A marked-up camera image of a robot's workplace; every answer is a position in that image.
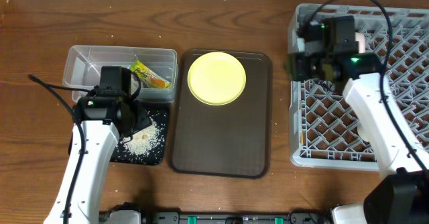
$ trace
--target plastic tray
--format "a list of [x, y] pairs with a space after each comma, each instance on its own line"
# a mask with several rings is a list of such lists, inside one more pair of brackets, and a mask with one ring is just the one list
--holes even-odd
[[[65, 87], [91, 90], [100, 81], [102, 66], [129, 68], [140, 60], [160, 77], [170, 81], [168, 89], [143, 88], [138, 99], [150, 102], [174, 102], [177, 84], [177, 53], [170, 49], [136, 48], [122, 46], [73, 46], [68, 52], [62, 83]], [[74, 91], [77, 102], [85, 93]]]
[[[298, 51], [296, 30], [319, 5], [301, 4], [289, 24], [288, 52]], [[393, 26], [389, 83], [412, 131], [429, 151], [429, 10], [387, 8]], [[314, 18], [355, 16], [366, 50], [384, 59], [387, 26], [377, 7], [327, 5]], [[313, 80], [292, 82], [290, 159], [297, 166], [378, 170], [371, 145], [357, 134], [359, 120], [343, 97]]]
[[176, 125], [169, 164], [180, 173], [240, 178], [262, 177], [269, 168], [272, 63], [264, 54], [228, 52], [246, 72], [240, 96], [221, 106], [207, 105], [186, 81], [192, 63], [213, 50], [193, 49], [183, 57]]

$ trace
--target brown tray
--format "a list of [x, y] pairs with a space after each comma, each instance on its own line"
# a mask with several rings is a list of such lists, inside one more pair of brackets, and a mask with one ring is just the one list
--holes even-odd
[[259, 178], [269, 168], [271, 60], [260, 53], [223, 51], [242, 63], [246, 86], [232, 103], [211, 106], [192, 95], [187, 77], [191, 64], [213, 51], [191, 50], [182, 58], [168, 162], [181, 173]]

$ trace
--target yellow plate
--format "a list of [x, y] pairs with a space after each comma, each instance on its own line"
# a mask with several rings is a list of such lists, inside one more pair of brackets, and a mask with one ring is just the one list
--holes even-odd
[[234, 101], [246, 85], [243, 65], [232, 55], [211, 52], [200, 56], [188, 72], [190, 92], [209, 105]]

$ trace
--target black mat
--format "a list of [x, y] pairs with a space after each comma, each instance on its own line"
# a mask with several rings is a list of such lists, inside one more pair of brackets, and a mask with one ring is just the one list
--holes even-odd
[[209, 52], [191, 50], [183, 56], [169, 164], [183, 173], [259, 178], [269, 167], [271, 60], [264, 54], [226, 52], [242, 63], [245, 89], [232, 103], [210, 106], [196, 99], [187, 83], [191, 64]]
[[158, 139], [163, 139], [160, 144], [154, 147], [148, 155], [131, 154], [125, 149], [121, 143], [122, 139], [116, 145], [113, 151], [111, 162], [129, 163], [129, 164], [145, 164], [156, 165], [159, 164], [164, 157], [164, 150], [166, 149], [166, 136], [168, 131], [168, 121], [170, 119], [170, 111], [167, 105], [158, 104], [143, 104], [146, 108], [147, 115], [157, 123], [160, 128]]

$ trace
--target grid pattern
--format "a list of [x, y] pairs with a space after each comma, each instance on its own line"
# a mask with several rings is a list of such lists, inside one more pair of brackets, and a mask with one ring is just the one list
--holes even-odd
[[[304, 22], [314, 8], [300, 10], [298, 22]], [[391, 91], [412, 131], [429, 152], [429, 11], [390, 9], [389, 14], [393, 24], [387, 71]], [[381, 12], [373, 7], [329, 5], [315, 19], [344, 15], [355, 16], [356, 31], [365, 35], [366, 50], [375, 52], [383, 61], [388, 36]], [[333, 89], [330, 82], [325, 83]], [[359, 120], [341, 95], [308, 80], [301, 83], [300, 109], [300, 157], [376, 161], [371, 145], [357, 134]]]

